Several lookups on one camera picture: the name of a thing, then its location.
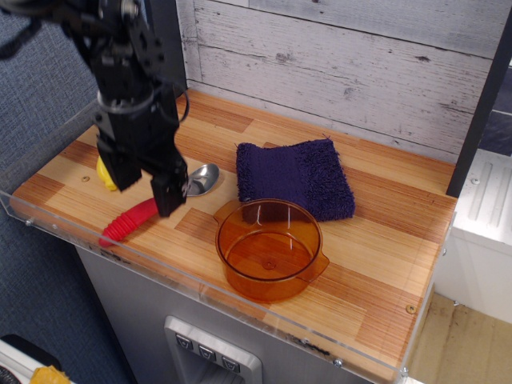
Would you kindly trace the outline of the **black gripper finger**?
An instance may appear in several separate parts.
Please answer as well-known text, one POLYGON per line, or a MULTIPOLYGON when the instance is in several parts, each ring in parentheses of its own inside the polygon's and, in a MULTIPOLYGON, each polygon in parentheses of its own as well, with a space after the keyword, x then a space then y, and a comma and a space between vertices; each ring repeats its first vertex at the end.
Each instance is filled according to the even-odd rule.
POLYGON ((186 202, 187 165, 182 163, 169 170, 158 172, 151 180, 151 187, 159 216, 168 218, 186 202))
POLYGON ((98 152, 110 178, 120 191, 130 188, 142 177, 137 164, 103 138, 98 139, 98 152))

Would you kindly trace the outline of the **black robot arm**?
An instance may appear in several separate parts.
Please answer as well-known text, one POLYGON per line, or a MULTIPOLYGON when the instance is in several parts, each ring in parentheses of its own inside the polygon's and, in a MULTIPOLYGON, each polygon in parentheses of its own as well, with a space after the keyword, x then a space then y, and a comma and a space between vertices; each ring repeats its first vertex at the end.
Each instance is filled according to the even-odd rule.
POLYGON ((152 175, 158 213, 169 216, 186 202, 187 164, 174 138, 176 85, 163 75, 162 40, 148 27, 137 1, 3 1, 1 10, 30 20, 2 45, 13 57, 43 22, 59 24, 98 85, 98 152, 120 191, 142 172, 152 175))

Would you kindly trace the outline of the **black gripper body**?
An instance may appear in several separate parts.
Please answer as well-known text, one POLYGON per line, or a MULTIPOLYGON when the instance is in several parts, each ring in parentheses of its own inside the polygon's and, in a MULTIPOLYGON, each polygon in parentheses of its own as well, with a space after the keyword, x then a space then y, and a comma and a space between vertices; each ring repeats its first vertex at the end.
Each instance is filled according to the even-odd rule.
POLYGON ((138 98, 115 99, 98 93, 98 104, 98 139, 114 144, 141 172, 155 176, 185 163, 174 137, 188 113, 178 114, 171 82, 156 82, 138 98))

